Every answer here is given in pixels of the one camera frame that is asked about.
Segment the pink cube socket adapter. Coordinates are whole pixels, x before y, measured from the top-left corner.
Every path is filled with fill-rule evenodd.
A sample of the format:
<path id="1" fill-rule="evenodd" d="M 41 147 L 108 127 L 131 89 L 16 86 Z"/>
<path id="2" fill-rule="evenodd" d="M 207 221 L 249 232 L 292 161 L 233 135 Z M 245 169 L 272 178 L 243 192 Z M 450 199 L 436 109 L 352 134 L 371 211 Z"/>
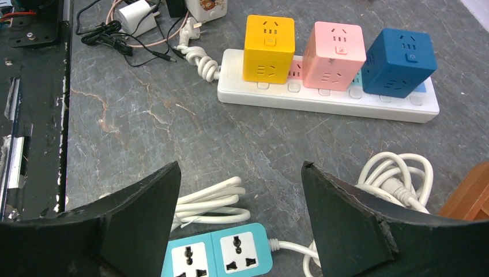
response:
<path id="1" fill-rule="evenodd" d="M 303 85 L 345 91 L 365 61 L 360 26 L 317 21 L 303 54 Z"/>

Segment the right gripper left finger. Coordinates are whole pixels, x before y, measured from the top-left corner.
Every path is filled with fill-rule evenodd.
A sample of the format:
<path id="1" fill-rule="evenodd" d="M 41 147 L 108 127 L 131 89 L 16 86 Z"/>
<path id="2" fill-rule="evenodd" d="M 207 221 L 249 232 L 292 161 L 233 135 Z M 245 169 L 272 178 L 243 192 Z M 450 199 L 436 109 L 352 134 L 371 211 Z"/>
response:
<path id="1" fill-rule="evenodd" d="M 181 182 L 178 162 L 90 204 L 1 224 L 2 276 L 160 276 Z"/>

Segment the yellow cube socket adapter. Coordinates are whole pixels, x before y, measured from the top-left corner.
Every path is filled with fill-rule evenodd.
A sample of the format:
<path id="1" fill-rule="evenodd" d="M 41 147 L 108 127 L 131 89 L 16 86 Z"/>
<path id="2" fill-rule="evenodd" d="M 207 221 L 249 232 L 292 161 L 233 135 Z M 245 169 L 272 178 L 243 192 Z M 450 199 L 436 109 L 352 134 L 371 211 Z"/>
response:
<path id="1" fill-rule="evenodd" d="M 284 84 L 295 54 L 293 18 L 251 14 L 247 17 L 243 79 Z"/>

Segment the blue cube socket adapter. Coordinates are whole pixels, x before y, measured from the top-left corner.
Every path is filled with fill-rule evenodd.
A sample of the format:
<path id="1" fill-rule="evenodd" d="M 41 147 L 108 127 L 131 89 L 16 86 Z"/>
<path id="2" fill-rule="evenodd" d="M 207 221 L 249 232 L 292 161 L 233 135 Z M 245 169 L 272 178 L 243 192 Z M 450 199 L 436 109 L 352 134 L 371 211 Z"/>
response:
<path id="1" fill-rule="evenodd" d="M 429 34 L 384 28 L 361 68 L 365 93 L 406 98 L 438 68 Z"/>

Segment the white long power strip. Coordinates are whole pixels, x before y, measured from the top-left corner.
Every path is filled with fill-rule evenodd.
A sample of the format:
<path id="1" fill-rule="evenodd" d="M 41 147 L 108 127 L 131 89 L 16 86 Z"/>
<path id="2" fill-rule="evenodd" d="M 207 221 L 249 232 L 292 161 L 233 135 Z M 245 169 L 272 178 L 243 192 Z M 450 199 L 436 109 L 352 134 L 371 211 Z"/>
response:
<path id="1" fill-rule="evenodd" d="M 285 84 L 244 81 L 243 50 L 226 49 L 222 63 L 218 64 L 203 48 L 189 45 L 192 39 L 200 38 L 201 25 L 189 18 L 179 31 L 176 49 L 197 66 L 198 74 L 205 81 L 218 82 L 217 96 L 222 103 L 415 123 L 426 123 L 439 114 L 430 78 L 403 99 L 365 93 L 361 73 L 357 73 L 346 91 L 306 88 L 301 77 L 302 57 L 297 55 Z"/>

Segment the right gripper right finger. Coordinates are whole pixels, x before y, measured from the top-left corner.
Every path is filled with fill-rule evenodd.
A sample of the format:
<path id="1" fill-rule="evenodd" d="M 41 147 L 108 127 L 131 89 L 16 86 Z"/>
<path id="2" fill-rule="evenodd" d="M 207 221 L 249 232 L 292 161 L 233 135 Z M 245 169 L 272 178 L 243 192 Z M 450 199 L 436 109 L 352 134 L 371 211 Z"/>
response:
<path id="1" fill-rule="evenodd" d="M 302 184 L 324 276 L 487 276 L 488 222 L 424 214 L 304 162 Z"/>

